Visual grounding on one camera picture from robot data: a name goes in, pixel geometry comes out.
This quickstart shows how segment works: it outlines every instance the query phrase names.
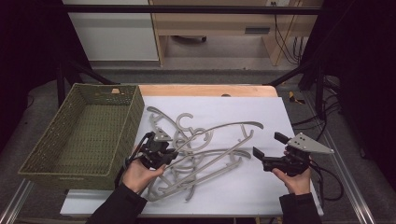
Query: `aluminum rail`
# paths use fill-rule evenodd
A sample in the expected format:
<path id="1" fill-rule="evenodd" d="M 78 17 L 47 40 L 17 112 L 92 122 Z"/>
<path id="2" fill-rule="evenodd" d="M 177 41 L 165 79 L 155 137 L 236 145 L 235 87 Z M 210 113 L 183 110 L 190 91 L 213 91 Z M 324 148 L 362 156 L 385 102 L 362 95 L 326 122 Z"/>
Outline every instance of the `aluminum rail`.
<path id="1" fill-rule="evenodd" d="M 276 14 L 321 15 L 334 13 L 323 7 L 237 6 L 140 6 L 140 5 L 43 5 L 44 9 L 83 13 L 182 13 L 182 14 Z"/>
<path id="2" fill-rule="evenodd" d="M 2 215 L 0 216 L 0 224 L 14 223 L 18 213 L 20 212 L 33 186 L 34 186 L 33 182 L 27 179 L 22 180 L 20 186 L 17 189 L 17 192 L 15 192 L 14 194 L 14 197 L 12 197 L 6 209 L 3 211 Z"/>

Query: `gray floor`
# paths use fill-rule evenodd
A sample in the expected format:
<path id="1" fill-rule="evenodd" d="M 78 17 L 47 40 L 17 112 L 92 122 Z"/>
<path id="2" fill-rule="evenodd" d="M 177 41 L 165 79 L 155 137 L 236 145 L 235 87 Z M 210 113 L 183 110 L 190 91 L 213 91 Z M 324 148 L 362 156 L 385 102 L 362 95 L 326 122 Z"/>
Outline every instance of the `gray floor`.
<path id="1" fill-rule="evenodd" d="M 134 63 L 131 67 L 97 67 L 104 77 L 122 83 L 214 83 L 214 84 L 262 84 L 286 74 L 295 65 L 283 60 L 280 66 L 272 66 L 259 37 L 209 36 L 205 43 L 194 39 L 171 38 L 163 67 L 152 63 Z M 309 104 L 290 102 L 293 91 L 296 99 L 312 99 L 313 91 L 298 91 L 295 77 L 277 87 L 279 96 L 284 99 L 290 122 L 313 116 Z M 0 210 L 3 211 L 21 183 L 16 175 L 23 161 L 45 131 L 57 111 L 55 82 L 38 87 L 30 92 L 32 105 L 26 109 L 20 125 L 9 140 L 0 157 Z M 396 223 L 396 194 L 378 170 L 375 162 L 361 158 L 358 144 L 342 115 L 337 111 L 328 117 L 326 130 L 336 144 L 337 150 L 356 181 L 357 186 L 370 208 L 376 223 Z M 319 128 L 310 128 L 316 121 L 305 124 L 304 132 L 315 138 Z M 329 156 L 313 156 L 323 167 L 335 172 Z M 325 175 L 325 196 L 335 197 L 339 192 L 335 181 Z M 64 192 L 61 190 L 34 187 L 21 209 L 21 217 L 69 219 L 59 215 Z M 324 223 L 361 223 L 349 195 L 340 201 L 326 202 Z"/>

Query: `black cable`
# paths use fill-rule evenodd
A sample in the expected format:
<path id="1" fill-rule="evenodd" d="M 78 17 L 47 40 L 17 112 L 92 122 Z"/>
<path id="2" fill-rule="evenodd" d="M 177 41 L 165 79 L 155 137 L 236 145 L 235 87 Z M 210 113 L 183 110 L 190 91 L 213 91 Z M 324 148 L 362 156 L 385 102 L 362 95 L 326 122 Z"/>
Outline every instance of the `black cable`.
<path id="1" fill-rule="evenodd" d="M 326 126 L 327 126 L 327 114 L 326 113 L 323 113 L 323 120 L 324 120 L 324 125 L 321 128 L 318 137 L 315 139 L 316 141 L 318 141 L 320 139 L 320 137 L 323 135 L 324 130 L 325 130 Z"/>
<path id="2" fill-rule="evenodd" d="M 288 60 L 288 62 L 289 62 L 289 63 L 292 63 L 292 64 L 297 64 L 297 63 L 295 62 L 295 60 L 294 60 L 294 62 L 291 62 L 291 61 L 290 61 L 290 59 L 288 58 L 288 55 L 286 54 L 285 50 L 283 50 L 283 47 L 279 44 L 279 41 L 277 40 L 277 33 L 279 33 L 280 38 L 281 38 L 282 41 L 283 41 L 283 46 L 285 46 L 286 51 L 288 52 L 289 56 L 291 57 L 290 52 L 289 52 L 289 49 L 288 49 L 288 46 L 286 45 L 286 42 L 285 42 L 285 40 L 283 39 L 283 36 L 282 36 L 282 34 L 280 33 L 280 31 L 279 31 L 279 29 L 278 29 L 278 27 L 277 27 L 276 14 L 274 15 L 274 18 L 275 18 L 275 41 L 276 41 L 276 43 L 279 45 L 280 50 L 282 50 L 282 52 L 283 52 L 283 54 L 285 55 L 285 57 L 286 57 L 286 59 Z"/>
<path id="3" fill-rule="evenodd" d="M 274 223 L 275 218 L 271 217 L 270 222 L 268 222 L 268 224 L 273 224 Z"/>
<path id="4" fill-rule="evenodd" d="M 124 164 L 121 166 L 119 172 L 117 173 L 116 179 L 114 180 L 114 187 L 115 189 L 120 185 L 120 181 L 122 178 L 123 173 L 128 169 L 129 164 L 137 158 L 135 158 L 136 154 L 140 151 L 140 148 L 143 145 L 143 142 L 147 139 L 150 138 L 154 133 L 146 133 L 143 138 L 140 140 L 139 144 L 137 145 L 136 149 L 132 153 L 132 155 L 128 158 L 125 159 Z"/>
<path id="5" fill-rule="evenodd" d="M 311 126 L 311 127 L 308 127 L 308 128 L 297 128 L 297 129 L 294 129 L 294 131 L 311 130 L 311 129 L 314 129 L 314 128 L 318 127 L 318 126 L 321 126 L 323 123 L 324 122 L 322 122 L 320 124 L 317 124 L 317 125 L 314 125 L 314 126 Z"/>
<path id="6" fill-rule="evenodd" d="M 313 160 L 311 160 L 311 162 L 313 162 L 315 165 L 313 165 L 313 164 L 309 164 L 309 166 L 311 167 L 311 168 L 313 168 L 313 170 L 315 171 L 315 172 L 317 172 L 318 173 L 318 175 L 319 175 L 319 181 L 318 181 L 318 183 L 319 183 L 319 194 L 320 194 L 320 199 L 322 200 L 322 201 L 330 201 L 330 202 L 335 202 L 335 201 L 338 201 L 338 200 L 340 200 L 343 196 L 344 196 L 344 192 L 345 192 L 345 190 L 344 190 L 344 186 L 343 186 L 343 184 L 342 184 L 342 182 L 341 182 L 341 180 L 333 173 L 333 172 L 331 172 L 331 171 L 329 171 L 329 170 L 327 170 L 327 169 L 325 169 L 325 168 L 323 168 L 323 167 L 321 167 L 321 166 L 319 166 L 315 161 L 313 161 Z M 323 192 L 323 185 L 324 185 L 324 179 L 323 179 L 323 175 L 322 175 L 322 173 L 321 173 L 321 171 L 324 171 L 324 172 L 326 172 L 326 173 L 328 173 L 329 175 L 331 175 L 337 182 L 338 182 L 338 184 L 339 184 L 339 186 L 340 186 L 340 195 L 338 195 L 337 197 L 335 197 L 335 198 L 326 198 L 326 197 L 324 197 L 324 192 Z"/>
<path id="7" fill-rule="evenodd" d="M 297 61 L 297 64 L 300 64 L 301 58 L 302 58 L 302 52 L 303 52 L 304 37 L 303 36 L 300 37 L 300 47 L 299 47 L 298 52 L 296 49 L 297 48 L 297 39 L 298 39 L 298 37 L 295 36 L 294 41 L 293 41 L 293 57 Z"/>
<path id="8" fill-rule="evenodd" d="M 330 82 L 329 79 L 327 79 L 327 76 L 325 76 L 325 78 L 324 78 L 323 86 L 330 88 L 331 90 L 333 90 L 337 93 L 340 91 L 340 87 L 333 84 L 332 82 Z"/>
<path id="9" fill-rule="evenodd" d="M 32 102 L 28 106 L 26 106 L 26 109 L 29 108 L 31 105 L 33 105 L 33 103 L 35 102 L 35 97 L 33 95 L 27 95 L 27 96 L 32 98 Z"/>
<path id="10" fill-rule="evenodd" d="M 329 106 L 326 110 L 324 110 L 324 112 L 326 112 L 327 110 L 332 109 L 333 106 L 338 105 L 338 104 L 339 104 L 338 102 L 335 103 L 335 104 L 332 104 L 332 105 Z M 315 115 L 315 116 L 313 116 L 313 117 L 311 117 L 311 118 L 309 118 L 309 119 L 304 119 L 304 120 L 302 120 L 302 121 L 298 121 L 298 122 L 292 123 L 291 126 L 298 126 L 298 125 L 301 125 L 301 124 L 305 124 L 305 123 L 307 123 L 307 122 L 309 122 L 309 121 L 312 121 L 312 120 L 314 120 L 314 119 L 317 119 L 317 118 L 318 118 L 318 115 Z"/>
<path id="11" fill-rule="evenodd" d="M 337 100 L 338 100 L 338 93 L 332 94 L 332 95 L 328 96 L 328 97 L 324 100 L 324 102 L 326 103 L 328 100 L 330 100 L 330 99 L 333 98 L 333 97 L 336 97 Z"/>
<path id="12" fill-rule="evenodd" d="M 319 167 L 320 168 L 320 170 L 322 170 L 322 171 L 324 171 L 324 172 L 326 172 L 326 173 L 328 173 L 329 175 L 331 175 L 332 177 L 334 177 L 334 179 L 338 182 L 338 184 L 340 185 L 340 190 L 341 190 L 341 192 L 340 192 L 340 195 L 338 196 L 338 197 L 335 197 L 335 198 L 324 198 L 324 200 L 326 200 L 326 201 L 331 201 L 331 202 L 335 202 L 335 201 L 338 201 L 338 200 L 340 200 L 343 196 L 344 196 L 344 186 L 343 186 L 343 184 L 341 183 L 341 180 L 340 180 L 340 178 L 338 178 L 338 176 L 336 176 L 333 172 L 331 172 L 331 171 L 329 171 L 329 170 L 327 170 L 327 169 L 325 169 L 325 168 L 322 168 L 322 167 Z"/>

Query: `white table surface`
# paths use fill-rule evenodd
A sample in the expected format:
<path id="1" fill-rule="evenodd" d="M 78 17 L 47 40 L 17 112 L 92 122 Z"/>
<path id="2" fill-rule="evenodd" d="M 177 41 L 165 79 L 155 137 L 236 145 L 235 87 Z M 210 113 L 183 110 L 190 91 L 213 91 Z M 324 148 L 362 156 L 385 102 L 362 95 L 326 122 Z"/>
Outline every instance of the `white table surface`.
<path id="1" fill-rule="evenodd" d="M 163 113 L 176 120 L 181 113 L 191 113 L 193 119 L 181 120 L 183 126 L 209 129 L 225 123 L 237 121 L 258 121 L 264 129 L 246 125 L 247 132 L 254 131 L 253 138 L 241 148 L 252 155 L 252 147 L 256 147 L 266 156 L 281 157 L 285 146 L 274 139 L 274 132 L 293 137 L 289 117 L 280 97 L 144 97 L 147 106 L 155 106 Z M 136 137 L 136 144 L 143 135 L 151 132 L 149 115 L 145 108 Z M 159 125 L 173 136 L 175 129 L 166 120 Z M 230 148 L 243 135 L 238 125 L 217 129 L 211 143 L 204 149 Z M 205 171 L 223 167 L 229 159 L 221 159 Z M 108 197 L 107 190 L 69 191 L 62 215 L 89 216 Z M 148 202 L 141 217 L 269 217 L 282 214 L 279 197 L 287 194 L 283 182 L 272 173 L 264 172 L 262 163 L 255 157 L 243 158 L 235 169 L 204 181 L 197 185 L 193 197 L 185 201 L 187 191 L 168 196 L 156 202 Z M 315 191 L 314 199 L 320 215 L 323 211 L 319 206 Z"/>

